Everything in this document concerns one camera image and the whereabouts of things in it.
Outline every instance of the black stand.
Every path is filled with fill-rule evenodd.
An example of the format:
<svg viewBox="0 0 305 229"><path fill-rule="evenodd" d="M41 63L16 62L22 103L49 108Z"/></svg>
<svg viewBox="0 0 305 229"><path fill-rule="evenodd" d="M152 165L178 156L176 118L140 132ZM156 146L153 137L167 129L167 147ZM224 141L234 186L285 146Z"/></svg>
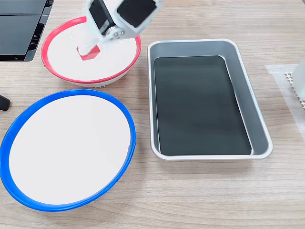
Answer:
<svg viewBox="0 0 305 229"><path fill-rule="evenodd" d="M7 111L10 107L10 100L0 95L0 110Z"/></svg>

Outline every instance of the wood grain surface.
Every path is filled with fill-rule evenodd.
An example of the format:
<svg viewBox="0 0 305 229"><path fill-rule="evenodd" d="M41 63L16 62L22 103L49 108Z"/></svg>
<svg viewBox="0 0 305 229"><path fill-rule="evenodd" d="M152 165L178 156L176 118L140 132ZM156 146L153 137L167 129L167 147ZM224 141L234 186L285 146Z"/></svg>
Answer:
<svg viewBox="0 0 305 229"><path fill-rule="evenodd" d="M9 111L0 112L0 139L35 101L77 88L48 72L40 51L53 29L81 16L81 7L80 0L55 0L34 60L0 62L0 94L12 101ZM230 39L240 49L274 144L267 159L169 162L150 150L147 46L211 38ZM96 201L58 213L29 209L0 184L0 228L304 229L305 144L264 66L298 63L305 56L302 1L165 0L142 44L128 74L100 89L121 100L136 123L137 147L119 182Z"/></svg>

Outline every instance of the red block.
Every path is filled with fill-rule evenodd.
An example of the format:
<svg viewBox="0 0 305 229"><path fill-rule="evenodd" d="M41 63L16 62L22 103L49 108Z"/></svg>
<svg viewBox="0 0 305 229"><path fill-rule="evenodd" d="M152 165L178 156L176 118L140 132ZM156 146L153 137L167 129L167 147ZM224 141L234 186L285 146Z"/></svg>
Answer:
<svg viewBox="0 0 305 229"><path fill-rule="evenodd" d="M83 61L87 61L87 60L92 60L94 59L99 53L101 52L100 48L95 45L93 49L91 49L91 52L88 53L87 55L80 55L81 59Z"/></svg>

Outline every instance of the blue rim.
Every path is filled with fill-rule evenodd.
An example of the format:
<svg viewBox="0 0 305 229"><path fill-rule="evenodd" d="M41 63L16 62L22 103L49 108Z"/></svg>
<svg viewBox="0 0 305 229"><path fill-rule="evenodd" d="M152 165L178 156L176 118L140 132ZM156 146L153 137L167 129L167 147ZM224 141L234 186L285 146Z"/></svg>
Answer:
<svg viewBox="0 0 305 229"><path fill-rule="evenodd" d="M114 179L108 185L106 185L102 190L93 194L92 196L70 204L53 205L53 204L40 203L24 195L14 183L10 174L10 167L9 167L10 149L20 129L35 112L37 112L43 106L45 106L46 104L52 101L75 95L91 95L91 96L103 98L115 104L124 113L128 121L130 127L130 134L131 134L128 154L122 168L120 169L119 173L114 177ZM136 145L136 131L135 131L134 122L132 120L132 116L130 115L126 107L119 100L104 92L90 90L90 89L74 89L74 90L62 91L55 94L51 94L39 100L38 102L34 103L32 106L26 109L10 126L2 141L0 148L0 176L7 191L21 204L40 211L66 211L86 205L91 201L97 199L98 197L102 196L110 188L112 188L113 185L115 185L115 183L121 178L121 176L127 169L132 159L135 145Z"/></svg>

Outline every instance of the white container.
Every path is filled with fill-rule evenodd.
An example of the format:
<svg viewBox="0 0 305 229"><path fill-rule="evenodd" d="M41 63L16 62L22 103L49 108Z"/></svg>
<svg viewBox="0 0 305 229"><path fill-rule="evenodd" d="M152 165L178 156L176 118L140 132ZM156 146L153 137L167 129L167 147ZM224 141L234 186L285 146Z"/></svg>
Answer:
<svg viewBox="0 0 305 229"><path fill-rule="evenodd" d="M305 60L301 61L295 68L292 78L294 88L300 99L305 100Z"/></svg>
<svg viewBox="0 0 305 229"><path fill-rule="evenodd" d="M121 79L136 63L141 39L98 43L100 53L82 60L77 47L83 43L86 17L64 23L52 31L43 43L41 58L55 76L83 87L102 87Z"/></svg>

